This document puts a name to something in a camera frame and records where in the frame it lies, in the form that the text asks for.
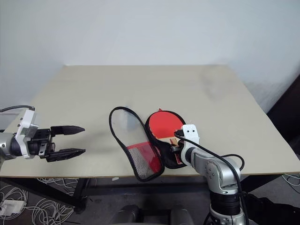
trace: table leg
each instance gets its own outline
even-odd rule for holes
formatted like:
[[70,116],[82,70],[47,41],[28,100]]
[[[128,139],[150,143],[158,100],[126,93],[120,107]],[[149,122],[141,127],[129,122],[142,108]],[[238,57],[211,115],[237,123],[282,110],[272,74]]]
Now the table leg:
[[280,176],[281,174],[250,175],[246,177],[244,180],[242,180],[240,183],[242,185],[243,191],[251,192]]
[[85,199],[82,199],[80,193],[82,192],[81,187],[76,187],[76,195],[70,196],[66,193],[59,191],[47,184],[44,184],[38,181],[35,178],[0,178],[0,181],[3,181],[7,184],[13,185],[17,188],[21,188],[25,191],[31,192],[35,195],[47,198],[49,200],[74,207],[76,213],[81,213],[85,209]]

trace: table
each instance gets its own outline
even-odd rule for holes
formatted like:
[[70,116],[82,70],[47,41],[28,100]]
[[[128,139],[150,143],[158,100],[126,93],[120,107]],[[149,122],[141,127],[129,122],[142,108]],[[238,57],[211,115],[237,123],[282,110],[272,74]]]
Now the table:
[[[131,108],[143,121],[159,108],[176,112],[186,123],[196,125],[203,146],[220,155],[241,155],[246,162],[242,174],[300,171],[292,149],[227,66],[68,66],[42,88],[31,105],[40,117],[40,128],[85,128],[85,132],[56,136],[53,141],[57,149],[75,147],[86,152],[53,163],[19,157],[3,164],[1,177],[79,177],[84,181],[133,176],[108,126],[108,115],[116,106]],[[6,131],[14,132],[17,123],[18,118]],[[196,173],[191,167],[166,168],[163,175]],[[80,183],[85,186],[86,180]]]

